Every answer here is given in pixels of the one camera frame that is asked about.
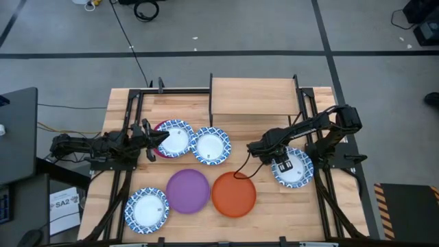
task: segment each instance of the wooden shelf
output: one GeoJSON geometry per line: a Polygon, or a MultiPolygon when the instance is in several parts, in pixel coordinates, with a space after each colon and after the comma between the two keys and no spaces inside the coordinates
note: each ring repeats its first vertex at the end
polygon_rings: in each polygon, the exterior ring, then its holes
{"type": "Polygon", "coordinates": [[[292,78],[213,78],[212,115],[297,115],[292,78]]]}

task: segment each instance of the purple frisbee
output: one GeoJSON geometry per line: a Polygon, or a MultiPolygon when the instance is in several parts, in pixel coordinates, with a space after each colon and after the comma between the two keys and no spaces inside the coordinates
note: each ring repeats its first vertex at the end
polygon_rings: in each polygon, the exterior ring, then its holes
{"type": "Polygon", "coordinates": [[[179,213],[200,211],[211,196],[206,177],[195,169],[183,169],[174,174],[166,186],[169,206],[179,213]]]}

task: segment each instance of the red plate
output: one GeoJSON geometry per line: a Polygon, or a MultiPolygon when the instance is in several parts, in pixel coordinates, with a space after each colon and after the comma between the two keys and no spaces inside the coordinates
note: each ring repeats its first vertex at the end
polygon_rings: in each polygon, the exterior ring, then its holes
{"type": "MultiPolygon", "coordinates": [[[[222,174],[212,187],[212,201],[215,208],[228,217],[242,217],[253,209],[256,189],[250,179],[236,179],[235,172],[222,174]]],[[[245,178],[242,173],[237,177],[245,178]]]]}

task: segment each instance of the patterned plate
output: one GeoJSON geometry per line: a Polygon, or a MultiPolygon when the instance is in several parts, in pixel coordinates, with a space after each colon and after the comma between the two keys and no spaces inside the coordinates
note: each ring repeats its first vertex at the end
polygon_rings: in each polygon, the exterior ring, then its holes
{"type": "Polygon", "coordinates": [[[272,161],[272,172],[274,177],[280,184],[288,188],[300,188],[305,186],[313,178],[314,166],[311,159],[307,154],[296,148],[286,147],[289,160],[292,168],[286,172],[281,172],[279,166],[283,164],[277,164],[272,161]]]}
{"type": "Polygon", "coordinates": [[[195,134],[191,149],[199,162],[205,165],[219,165],[230,155],[232,145],[222,129],[203,127],[195,134]]]}
{"type": "Polygon", "coordinates": [[[166,157],[176,158],[186,154],[195,134],[192,127],[185,121],[172,119],[162,123],[157,130],[169,131],[169,137],[159,146],[158,151],[166,157]]]}
{"type": "Polygon", "coordinates": [[[157,231],[169,215],[166,195],[157,188],[146,187],[134,193],[125,206],[125,221],[131,230],[140,234],[157,231]]]}

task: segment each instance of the gray floor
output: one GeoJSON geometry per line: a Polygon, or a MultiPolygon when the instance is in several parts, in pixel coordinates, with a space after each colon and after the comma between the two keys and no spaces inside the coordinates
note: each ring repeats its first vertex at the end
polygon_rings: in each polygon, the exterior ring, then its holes
{"type": "MultiPolygon", "coordinates": [[[[390,24],[392,11],[407,0],[318,3],[333,51],[439,49],[420,47],[411,31],[390,24]]],[[[17,5],[15,0],[0,1],[0,31],[17,5]]],[[[136,51],[323,51],[310,0],[168,0],[159,5],[161,12],[151,23],[138,22],[129,7],[115,6],[136,51]]],[[[408,25],[400,14],[395,21],[408,25]]],[[[70,0],[28,0],[0,47],[0,54],[90,52],[130,52],[106,0],[94,12],[70,0]]],[[[369,156],[364,162],[369,190],[375,182],[439,187],[439,111],[422,102],[425,94],[439,91],[439,57],[334,59],[346,102],[358,107],[364,123],[356,140],[360,152],[369,156]]],[[[260,78],[297,73],[303,86],[333,86],[324,56],[166,57],[139,62],[149,80],[161,76],[166,86],[208,86],[210,72],[260,78]]],[[[40,103],[70,106],[106,106],[111,88],[145,85],[134,58],[0,59],[0,81],[0,93],[36,86],[40,103]]],[[[99,131],[104,115],[104,110],[38,108],[38,120],[59,129],[99,131]]],[[[38,131],[38,156],[49,153],[54,136],[38,131]]],[[[53,240],[71,241],[76,230],[53,240]]]]}

